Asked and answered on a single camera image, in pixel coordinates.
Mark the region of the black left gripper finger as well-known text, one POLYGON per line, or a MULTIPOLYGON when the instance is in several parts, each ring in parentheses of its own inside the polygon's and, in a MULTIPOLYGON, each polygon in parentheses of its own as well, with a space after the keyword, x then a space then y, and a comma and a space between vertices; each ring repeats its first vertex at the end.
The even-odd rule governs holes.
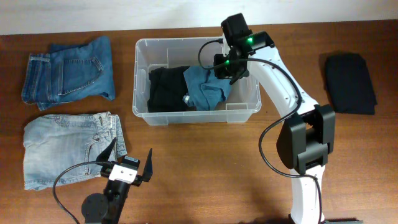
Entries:
POLYGON ((96 158, 96 162, 107 162, 115 145, 117 138, 114 138, 111 143, 104 149, 96 158))
POLYGON ((146 164, 142 173, 142 181, 149 182, 153 174, 153 167, 152 167, 152 148, 150 148, 146 164))

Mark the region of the blue shirt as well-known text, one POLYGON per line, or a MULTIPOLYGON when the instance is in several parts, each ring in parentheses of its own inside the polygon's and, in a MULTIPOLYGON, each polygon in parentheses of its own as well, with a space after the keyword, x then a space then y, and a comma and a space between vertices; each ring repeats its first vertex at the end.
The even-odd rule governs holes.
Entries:
POLYGON ((220 102, 228 99, 232 86, 228 79, 218 79, 213 70, 191 66, 184 71, 187 93, 183 102, 197 111, 213 111, 220 102))

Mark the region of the clear plastic storage bin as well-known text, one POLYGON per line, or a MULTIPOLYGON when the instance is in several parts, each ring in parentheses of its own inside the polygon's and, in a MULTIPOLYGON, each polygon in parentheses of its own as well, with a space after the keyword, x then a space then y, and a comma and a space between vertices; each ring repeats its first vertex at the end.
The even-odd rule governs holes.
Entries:
POLYGON ((262 106, 259 82, 252 76, 238 80, 228 99, 213 111, 150 113, 149 72, 156 68, 198 65, 200 47, 217 37, 140 39, 136 42, 132 112, 150 126, 177 123, 245 123, 262 106))

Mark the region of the black garment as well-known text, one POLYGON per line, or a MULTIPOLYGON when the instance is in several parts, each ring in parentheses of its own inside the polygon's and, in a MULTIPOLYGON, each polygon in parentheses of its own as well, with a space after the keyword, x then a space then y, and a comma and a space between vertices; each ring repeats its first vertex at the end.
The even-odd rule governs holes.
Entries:
POLYGON ((377 99, 360 54, 331 55, 325 62, 326 89, 337 113, 374 115, 377 99))
POLYGON ((188 109, 183 97, 188 93, 184 72, 189 66, 156 68, 149 73, 148 112, 179 112, 188 109))

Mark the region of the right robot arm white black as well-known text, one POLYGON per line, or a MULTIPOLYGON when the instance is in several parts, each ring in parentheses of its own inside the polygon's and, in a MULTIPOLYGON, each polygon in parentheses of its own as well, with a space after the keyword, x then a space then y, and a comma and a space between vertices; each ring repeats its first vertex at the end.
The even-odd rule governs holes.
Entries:
POLYGON ((322 211, 322 177, 333 152, 335 112, 330 105, 319 105, 298 84, 284 65, 279 51, 265 31, 254 33, 242 14, 229 16, 221 23, 226 55, 214 56, 213 70, 220 79, 235 83, 253 76, 265 89, 280 118, 263 130, 258 148, 262 151, 265 135, 282 126, 276 148, 289 170, 282 172, 269 161, 275 173, 292 180, 292 223, 326 223, 322 211))

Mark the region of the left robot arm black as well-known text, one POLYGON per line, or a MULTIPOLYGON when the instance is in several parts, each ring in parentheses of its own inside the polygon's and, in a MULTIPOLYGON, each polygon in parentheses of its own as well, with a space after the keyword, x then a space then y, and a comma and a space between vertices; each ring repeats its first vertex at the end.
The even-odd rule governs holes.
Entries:
POLYGON ((102 193, 94 193, 83 201, 81 213, 85 223, 118 223, 126 202, 129 189, 149 182, 152 174, 152 150, 149 151, 144 171, 137 173, 140 160, 125 156, 120 162, 108 161, 116 145, 116 138, 95 160, 101 166, 100 175, 108 179, 102 193))

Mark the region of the light blue folded jeans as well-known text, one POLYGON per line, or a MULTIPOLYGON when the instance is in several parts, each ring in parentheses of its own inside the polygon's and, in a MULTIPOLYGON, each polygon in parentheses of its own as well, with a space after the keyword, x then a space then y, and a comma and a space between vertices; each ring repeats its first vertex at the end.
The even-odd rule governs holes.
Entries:
POLYGON ((95 161, 113 139, 108 161, 127 154, 119 116, 109 112, 48 114, 31 121, 24 127, 24 188, 51 188, 65 169, 95 161))

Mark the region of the dark blue folded jeans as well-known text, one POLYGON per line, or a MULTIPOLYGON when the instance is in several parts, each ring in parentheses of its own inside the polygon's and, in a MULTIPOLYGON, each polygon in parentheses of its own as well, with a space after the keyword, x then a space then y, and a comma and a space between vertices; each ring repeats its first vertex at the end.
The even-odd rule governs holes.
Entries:
POLYGON ((87 96, 114 100, 111 41, 101 36, 83 45, 53 44, 46 54, 30 54, 21 97, 39 110, 87 96))

